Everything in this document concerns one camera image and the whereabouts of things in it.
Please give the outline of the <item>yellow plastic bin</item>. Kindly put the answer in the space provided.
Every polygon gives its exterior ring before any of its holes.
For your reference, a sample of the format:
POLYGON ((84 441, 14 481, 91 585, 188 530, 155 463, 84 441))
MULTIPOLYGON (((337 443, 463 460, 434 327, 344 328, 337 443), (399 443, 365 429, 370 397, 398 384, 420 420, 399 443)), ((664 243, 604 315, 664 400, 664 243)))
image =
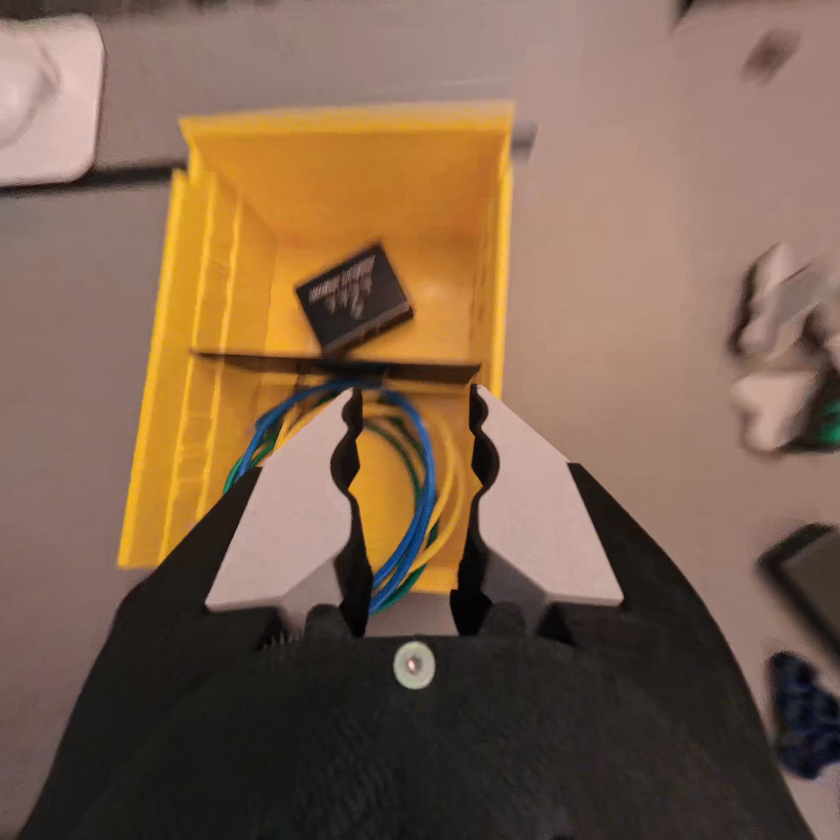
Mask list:
POLYGON ((477 362, 466 385, 384 380, 434 443, 437 540, 415 592, 456 588, 469 504, 469 389, 501 396, 513 107, 286 109, 180 120, 118 567, 152 569, 220 498, 257 419, 332 379, 259 373, 191 349, 321 356, 295 286, 381 242, 415 307, 344 358, 477 362))

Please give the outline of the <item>blue tube block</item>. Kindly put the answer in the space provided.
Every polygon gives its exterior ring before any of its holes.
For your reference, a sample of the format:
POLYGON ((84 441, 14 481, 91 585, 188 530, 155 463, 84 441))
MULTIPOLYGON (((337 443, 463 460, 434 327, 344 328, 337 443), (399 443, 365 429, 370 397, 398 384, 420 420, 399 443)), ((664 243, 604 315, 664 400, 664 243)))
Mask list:
POLYGON ((770 659, 774 749, 782 766, 806 781, 839 762, 839 704, 802 658, 779 652, 770 659))

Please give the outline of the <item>black ethernet splitter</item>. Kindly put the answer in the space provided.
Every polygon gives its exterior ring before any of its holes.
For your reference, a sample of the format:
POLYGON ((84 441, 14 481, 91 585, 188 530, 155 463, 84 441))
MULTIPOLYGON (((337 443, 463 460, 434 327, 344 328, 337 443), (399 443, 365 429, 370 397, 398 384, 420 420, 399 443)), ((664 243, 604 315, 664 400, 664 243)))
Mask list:
POLYGON ((295 294, 326 358, 346 354, 415 317, 381 242, 297 284, 295 294))

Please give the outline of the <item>black bin divider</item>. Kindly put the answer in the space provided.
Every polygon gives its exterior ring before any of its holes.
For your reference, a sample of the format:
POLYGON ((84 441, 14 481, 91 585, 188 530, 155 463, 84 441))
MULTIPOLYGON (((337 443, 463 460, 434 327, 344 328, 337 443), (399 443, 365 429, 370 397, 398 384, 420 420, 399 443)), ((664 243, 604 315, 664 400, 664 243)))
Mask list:
POLYGON ((477 362, 357 360, 355 358, 200 349, 191 349, 191 354, 205 361, 222 361, 243 370, 259 373, 323 375, 333 379, 370 382, 398 380, 433 385, 466 385, 477 377, 481 367, 477 362))

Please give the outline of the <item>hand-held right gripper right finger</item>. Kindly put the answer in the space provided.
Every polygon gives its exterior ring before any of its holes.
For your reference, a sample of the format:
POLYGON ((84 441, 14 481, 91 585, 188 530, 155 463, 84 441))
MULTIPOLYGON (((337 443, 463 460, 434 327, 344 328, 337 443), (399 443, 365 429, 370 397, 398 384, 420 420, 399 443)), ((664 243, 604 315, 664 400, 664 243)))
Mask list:
POLYGON ((457 633, 477 634, 496 604, 517 607, 530 632, 555 625, 558 605, 622 607, 567 457, 483 385, 469 389, 469 430, 479 488, 453 590, 457 633))

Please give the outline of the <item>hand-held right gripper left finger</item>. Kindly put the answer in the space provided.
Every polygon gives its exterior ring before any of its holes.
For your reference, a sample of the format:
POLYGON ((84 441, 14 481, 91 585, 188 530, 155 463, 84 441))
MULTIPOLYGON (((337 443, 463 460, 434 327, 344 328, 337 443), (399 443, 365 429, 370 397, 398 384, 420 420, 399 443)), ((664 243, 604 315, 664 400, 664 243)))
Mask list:
POLYGON ((205 606, 212 613, 276 609, 294 633, 310 611, 338 607, 352 635, 368 623, 368 556, 359 503, 361 390, 322 407, 261 467, 205 606))

